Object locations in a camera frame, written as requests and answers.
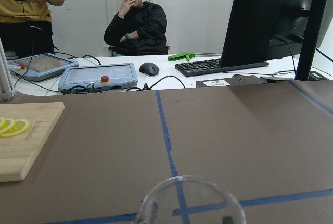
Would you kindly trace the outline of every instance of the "yellow shirt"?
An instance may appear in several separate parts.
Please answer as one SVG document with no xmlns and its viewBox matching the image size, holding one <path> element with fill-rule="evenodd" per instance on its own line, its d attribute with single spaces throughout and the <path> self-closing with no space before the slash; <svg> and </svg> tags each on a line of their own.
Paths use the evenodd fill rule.
<svg viewBox="0 0 333 224">
<path fill-rule="evenodd" d="M 40 3 L 24 3 L 24 12 L 28 20 L 51 22 L 51 11 L 45 0 Z M 21 23 L 26 18 L 22 2 L 0 0 L 0 23 Z"/>
</svg>

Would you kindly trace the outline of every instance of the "person in yellow shirt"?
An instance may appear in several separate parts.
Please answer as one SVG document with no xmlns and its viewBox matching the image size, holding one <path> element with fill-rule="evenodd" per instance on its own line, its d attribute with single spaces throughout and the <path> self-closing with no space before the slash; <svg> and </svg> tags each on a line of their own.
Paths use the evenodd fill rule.
<svg viewBox="0 0 333 224">
<path fill-rule="evenodd" d="M 0 38 L 5 52 L 18 57 L 54 53 L 48 4 L 64 0 L 0 0 Z"/>
</svg>

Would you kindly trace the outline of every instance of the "black keyboard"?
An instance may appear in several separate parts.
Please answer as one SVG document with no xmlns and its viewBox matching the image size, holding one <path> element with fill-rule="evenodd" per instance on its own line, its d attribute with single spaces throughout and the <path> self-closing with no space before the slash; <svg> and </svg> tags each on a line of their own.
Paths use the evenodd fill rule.
<svg viewBox="0 0 333 224">
<path fill-rule="evenodd" d="M 192 61 L 190 63 L 176 64 L 175 68 L 186 77 L 200 76 L 202 74 L 212 74 L 239 69 L 250 69 L 267 66 L 267 62 L 246 64 L 232 67 L 221 67 L 220 58 L 206 61 Z"/>
</svg>

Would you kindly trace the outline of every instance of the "lemon slice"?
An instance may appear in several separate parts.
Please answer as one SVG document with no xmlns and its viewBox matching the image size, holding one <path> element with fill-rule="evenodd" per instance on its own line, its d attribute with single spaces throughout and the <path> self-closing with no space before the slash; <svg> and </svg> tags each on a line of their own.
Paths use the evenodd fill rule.
<svg viewBox="0 0 333 224">
<path fill-rule="evenodd" d="M 0 128 L 2 127 L 3 124 L 5 124 L 5 118 L 0 117 Z"/>
<path fill-rule="evenodd" d="M 30 127 L 30 122 L 26 119 L 15 120 L 13 127 L 0 134 L 1 137 L 12 137 L 25 132 Z"/>
<path fill-rule="evenodd" d="M 11 118 L 4 118 L 4 122 L 0 126 L 0 135 L 10 130 L 14 126 L 15 120 Z"/>
</svg>

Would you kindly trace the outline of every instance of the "transparent bowl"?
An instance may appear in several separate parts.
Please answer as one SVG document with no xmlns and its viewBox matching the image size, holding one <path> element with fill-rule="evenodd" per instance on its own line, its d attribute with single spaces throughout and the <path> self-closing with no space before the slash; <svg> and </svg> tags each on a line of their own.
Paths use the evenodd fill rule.
<svg viewBox="0 0 333 224">
<path fill-rule="evenodd" d="M 176 176 L 144 198 L 134 224 L 245 224 L 238 201 L 225 187 L 200 176 Z"/>
</svg>

